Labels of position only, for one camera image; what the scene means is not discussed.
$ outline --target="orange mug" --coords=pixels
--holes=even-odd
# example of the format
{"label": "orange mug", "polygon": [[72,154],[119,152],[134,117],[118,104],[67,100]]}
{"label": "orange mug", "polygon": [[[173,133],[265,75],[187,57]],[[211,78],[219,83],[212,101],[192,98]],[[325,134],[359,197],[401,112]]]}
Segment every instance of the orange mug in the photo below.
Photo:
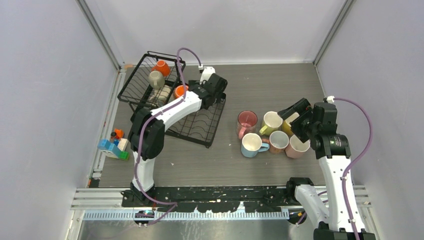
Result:
{"label": "orange mug", "polygon": [[[185,85],[185,91],[189,90],[189,86]],[[175,90],[173,91],[173,97],[175,99],[181,97],[182,95],[184,95],[184,87],[183,85],[179,85],[175,88]]]}
{"label": "orange mug", "polygon": [[159,71],[164,77],[168,76],[171,73],[170,66],[168,66],[168,64],[164,60],[157,61],[156,66],[154,66],[151,70]]}

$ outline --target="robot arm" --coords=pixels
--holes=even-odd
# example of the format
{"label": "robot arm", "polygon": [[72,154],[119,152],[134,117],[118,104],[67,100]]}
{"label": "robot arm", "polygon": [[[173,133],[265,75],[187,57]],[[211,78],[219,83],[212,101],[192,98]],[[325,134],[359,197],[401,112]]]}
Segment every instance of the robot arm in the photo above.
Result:
{"label": "robot arm", "polygon": [[[141,160],[138,164],[137,175],[145,192],[154,186],[153,170],[155,159],[164,147],[166,130],[185,116],[200,109],[208,109],[216,101],[221,99],[221,94],[227,87],[227,80],[215,74],[213,67],[207,67],[206,69],[208,71],[202,74],[201,82],[189,86],[189,90],[186,92],[185,99],[182,103],[165,112],[165,109],[174,106],[181,99],[178,98],[152,111],[140,108],[131,118],[132,127],[129,131],[128,139],[135,161],[138,157],[140,132],[143,125],[147,119],[161,113],[148,124],[143,136]],[[135,178],[132,180],[131,188],[133,187],[140,191]]]}
{"label": "robot arm", "polygon": [[355,239],[351,222],[354,221],[361,239],[375,240],[365,232],[355,200],[350,172],[345,177],[347,198],[353,213],[349,218],[342,191],[343,172],[351,163],[351,151],[346,136],[337,134],[336,106],[328,102],[311,104],[302,98],[291,107],[278,112],[287,119],[297,112],[299,117],[291,122],[292,132],[302,141],[310,140],[316,159],[324,174],[329,208],[323,204],[309,178],[292,177],[287,190],[305,209],[315,227],[314,240]]}

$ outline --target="metal floor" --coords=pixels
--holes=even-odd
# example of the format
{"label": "metal floor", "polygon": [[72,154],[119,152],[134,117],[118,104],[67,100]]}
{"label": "metal floor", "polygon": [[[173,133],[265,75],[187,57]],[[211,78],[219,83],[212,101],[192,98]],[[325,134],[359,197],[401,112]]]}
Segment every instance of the metal floor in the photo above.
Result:
{"label": "metal floor", "polygon": [[[241,154],[236,135],[236,120],[243,110],[254,111],[261,124],[268,111],[285,109],[301,98],[311,104],[324,94],[311,63],[215,65],[216,73],[228,80],[226,103],[212,146],[165,136],[164,148],[154,166],[156,186],[243,186],[285,185],[290,177],[309,177],[324,185],[324,176],[313,150],[300,159],[289,159],[261,152],[254,158]],[[126,78],[131,74],[129,68]],[[198,80],[197,66],[184,70],[186,81]],[[118,105],[114,127],[125,133],[131,128],[132,110],[127,103]],[[128,187],[134,174],[134,159],[106,157],[100,187]]]}
{"label": "metal floor", "polygon": [[162,221],[141,228],[133,221],[83,221],[78,240],[311,240],[313,232],[308,219],[299,227],[287,220]]}

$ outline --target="gray tabletop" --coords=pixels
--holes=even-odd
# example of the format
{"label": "gray tabletop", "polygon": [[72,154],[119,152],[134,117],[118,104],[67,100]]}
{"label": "gray tabletop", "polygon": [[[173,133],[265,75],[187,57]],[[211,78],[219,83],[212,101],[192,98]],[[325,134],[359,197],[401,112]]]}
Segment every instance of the gray tabletop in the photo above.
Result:
{"label": "gray tabletop", "polygon": [[[210,148],[182,139],[165,136],[164,148],[156,158],[156,186],[253,186],[285,185],[290,177],[309,177],[323,185],[324,176],[315,153],[308,150],[302,158],[290,159],[285,153],[260,152],[254,158],[241,154],[236,135],[236,121],[243,110],[255,112],[261,124],[268,111],[285,109],[301,98],[311,104],[324,95],[310,63],[215,65],[218,75],[228,80],[226,103]],[[197,66],[187,66],[186,80],[198,80]],[[115,128],[126,133],[133,114],[127,103],[120,102]],[[134,159],[106,158],[100,187],[128,187],[134,174]]]}

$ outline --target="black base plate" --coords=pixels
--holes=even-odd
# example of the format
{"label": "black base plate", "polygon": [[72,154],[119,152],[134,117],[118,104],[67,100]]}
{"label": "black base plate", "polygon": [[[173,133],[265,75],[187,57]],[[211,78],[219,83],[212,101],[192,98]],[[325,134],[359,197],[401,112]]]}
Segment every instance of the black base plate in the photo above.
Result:
{"label": "black base plate", "polygon": [[[159,207],[166,211],[169,205],[155,205],[145,199],[133,185],[132,190],[122,192],[122,207]],[[243,202],[246,213],[280,212],[281,206],[300,206],[290,198],[285,187],[281,186],[193,186],[193,187],[153,187],[149,196],[161,202],[177,202],[176,212],[191,213],[195,208],[201,213],[212,210],[214,213],[234,212]]]}

